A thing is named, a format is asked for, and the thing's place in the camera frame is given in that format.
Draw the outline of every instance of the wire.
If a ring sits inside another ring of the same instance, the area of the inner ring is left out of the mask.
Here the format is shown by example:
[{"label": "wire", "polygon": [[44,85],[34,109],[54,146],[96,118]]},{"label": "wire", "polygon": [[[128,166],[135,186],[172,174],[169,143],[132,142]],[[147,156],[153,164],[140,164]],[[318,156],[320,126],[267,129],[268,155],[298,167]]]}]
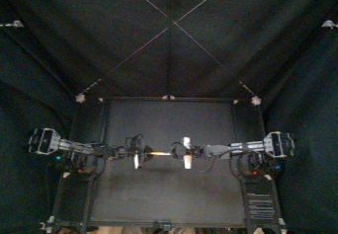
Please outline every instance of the wire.
[{"label": "wire", "polygon": [[199,170],[199,171],[197,171],[199,173],[207,173],[207,172],[209,172],[209,171],[212,170],[216,157],[217,157],[217,156],[213,156],[213,159],[212,159],[212,163],[211,163],[209,168],[208,168],[207,170]]},{"label": "wire", "polygon": [[163,33],[168,30],[168,28],[163,29],[131,54],[129,56],[115,66],[112,67],[105,74],[78,93],[82,95],[89,89],[103,81],[103,79],[115,71],[152,42],[163,35]]},{"label": "wire", "polygon": [[129,148],[129,142],[128,140],[132,140],[132,137],[127,137],[125,140],[124,140],[124,144],[125,144],[125,147]]},{"label": "wire", "polygon": [[171,144],[171,147],[169,147],[169,152],[171,152],[171,157],[173,158],[173,159],[179,159],[179,156],[176,155],[176,153],[175,153],[175,145],[180,145],[183,148],[184,148],[184,146],[183,146],[183,144],[181,143],[179,143],[179,142],[173,142],[172,144]]}]

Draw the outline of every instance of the cable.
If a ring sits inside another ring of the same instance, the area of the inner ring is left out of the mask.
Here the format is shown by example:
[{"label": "cable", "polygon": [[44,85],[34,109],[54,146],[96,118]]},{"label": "cable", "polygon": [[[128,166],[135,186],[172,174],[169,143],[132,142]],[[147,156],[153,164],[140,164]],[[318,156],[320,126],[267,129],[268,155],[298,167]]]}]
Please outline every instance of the cable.
[{"label": "cable", "polygon": [[184,146],[183,146],[183,144],[181,143],[179,143],[179,142],[173,142],[172,144],[171,144],[171,147],[169,147],[169,152],[171,152],[171,157],[173,158],[173,159],[179,159],[179,156],[176,155],[176,153],[175,153],[175,145],[180,145],[183,148],[184,148]]},{"label": "cable", "polygon": [[127,137],[125,140],[124,140],[124,144],[125,144],[125,147],[129,148],[129,143],[128,143],[128,140],[132,140],[132,137]]},{"label": "cable", "polygon": [[208,168],[207,170],[199,170],[199,171],[197,171],[199,173],[207,173],[207,172],[211,171],[211,169],[213,168],[213,164],[215,164],[216,157],[217,157],[217,156],[213,156],[213,159],[212,159],[212,163],[211,163],[209,168]]}]

